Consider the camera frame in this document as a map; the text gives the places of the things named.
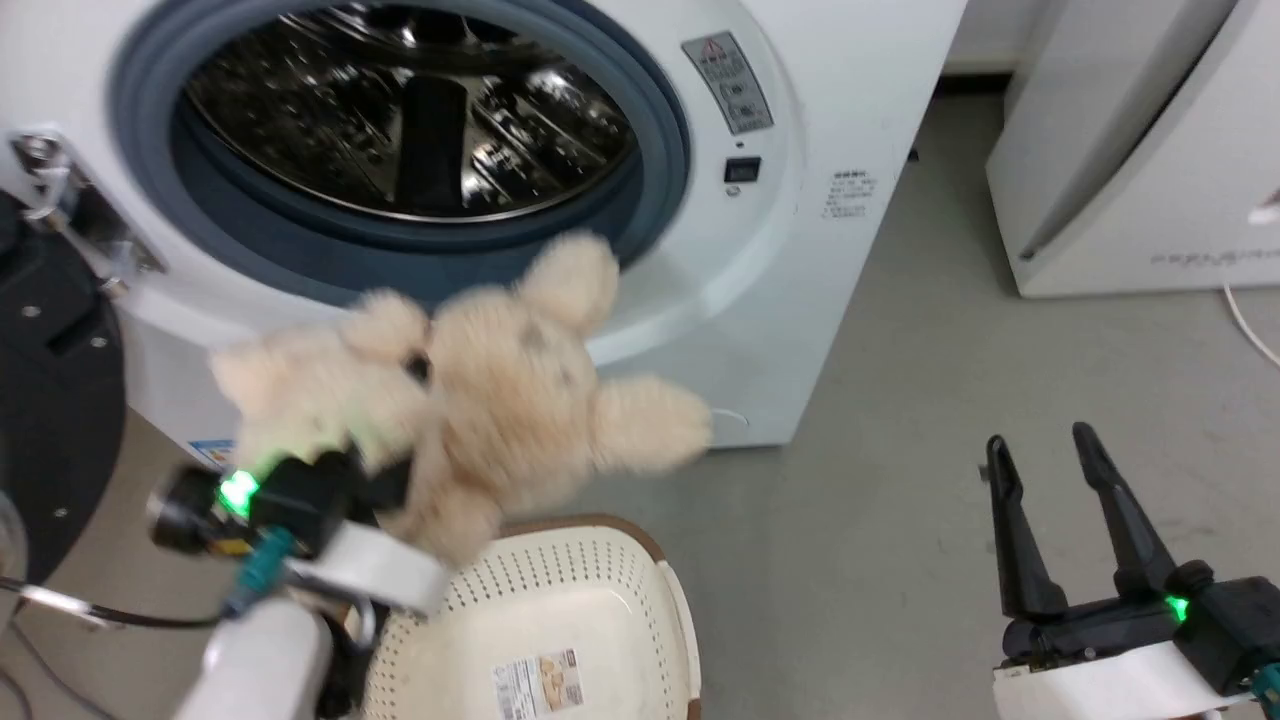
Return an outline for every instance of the beige plastic basket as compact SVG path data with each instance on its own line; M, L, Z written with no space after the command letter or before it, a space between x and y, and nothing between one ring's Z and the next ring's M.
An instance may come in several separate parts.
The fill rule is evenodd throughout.
M393 616L366 720L696 720L701 671L680 580L618 518L515 528L426 620Z

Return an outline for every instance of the cable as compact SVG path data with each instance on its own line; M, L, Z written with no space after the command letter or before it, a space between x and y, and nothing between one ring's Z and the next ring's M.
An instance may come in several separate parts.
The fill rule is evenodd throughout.
M198 630L205 628L212 628L218 625L218 623L221 620L221 618L218 615L214 615L211 618L198 618L198 619L178 619L178 618L156 618L154 615L138 615L137 612L125 612L124 610L115 610L113 607L93 605L92 602L86 602L78 597L63 594L60 592L55 592L49 588L33 585L31 583L18 580L15 578L6 578L4 575L0 575L0 591L8 591L12 593L20 594L26 601L44 605L46 607L51 607L54 610L59 610L69 615L97 619L106 623L115 623L118 625L132 625L134 628L156 628L165 630Z
M1235 324L1240 328L1240 332L1244 333L1244 337L1249 338L1253 347L1258 348L1258 352L1265 355L1272 365L1280 368L1280 356L1272 352L1271 348L1267 347L1267 343L1262 342L1262 338L1253 333L1253 328L1249 327L1249 323L1244 322L1244 315L1240 314L1240 306L1235 304L1235 295L1231 292L1231 286L1222 283L1222 295L1226 297L1226 306L1231 309L1231 316L1235 318Z
M27 692L13 679L13 675L5 673L3 669L0 669L0 685L9 688L13 698L18 701L18 711L22 712L22 720L36 720L36 712L31 708L31 698L27 697Z
M19 628L17 623L10 624L9 630L13 633L13 637L18 638L18 643L23 647L23 650L27 651L28 655L31 655L31 659L36 661L36 665L45 674L45 676L49 678L49 680L54 683L54 685L56 685L58 689L63 691L63 693L65 693L67 697L76 701L76 705L81 706L81 708L84 710L84 712L88 712L90 715L97 717L99 720L119 720L119 717L102 710L96 702L79 694L78 692L76 692L74 688L64 683L63 679L58 676L58 673L45 660L45 656L40 655L40 651L36 650L36 646L31 642L31 638L27 637L27 633L22 632L22 628Z

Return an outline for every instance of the beige stuffed animal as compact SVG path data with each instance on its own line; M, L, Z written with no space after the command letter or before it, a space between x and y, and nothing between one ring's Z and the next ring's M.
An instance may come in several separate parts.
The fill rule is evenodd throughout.
M453 565L506 515L553 507L595 471L664 471L710 442L710 413L657 378L602 383L585 340L608 316L618 265L589 233L553 242L513 288L480 287L426 318L381 292L338 332L298 329L214 359L244 415L237 461L315 456L352 437L375 471L412 446L396 536ZM425 350L430 375L403 368Z

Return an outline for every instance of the white cable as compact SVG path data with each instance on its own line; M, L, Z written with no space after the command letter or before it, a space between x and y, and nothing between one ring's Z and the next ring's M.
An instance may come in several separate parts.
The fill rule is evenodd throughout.
M1258 352L1265 355L1267 360L1271 360L1272 365L1280 368L1280 356L1272 352L1272 350L1267 347L1267 343L1262 342L1262 338L1254 334L1253 328L1251 328L1249 324L1244 322L1244 315L1240 314L1240 306L1235 304L1235 295L1231 293L1231 286L1222 283L1222 295L1226 296L1226 305L1228 307L1231 309L1231 315L1235 318L1235 324L1240 328L1240 332L1244 333L1244 337L1249 338L1249 342L1253 343L1253 347L1257 347Z

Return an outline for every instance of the white appliance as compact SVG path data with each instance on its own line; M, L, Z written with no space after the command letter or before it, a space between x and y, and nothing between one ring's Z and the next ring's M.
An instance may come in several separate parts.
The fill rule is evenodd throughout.
M210 348L511 279L575 224L625 264L602 370L785 443L964 5L0 0L0 183L35 202L52 140L127 219L129 404L215 461Z
M1280 283L1280 4L1056 0L987 163L1027 297Z

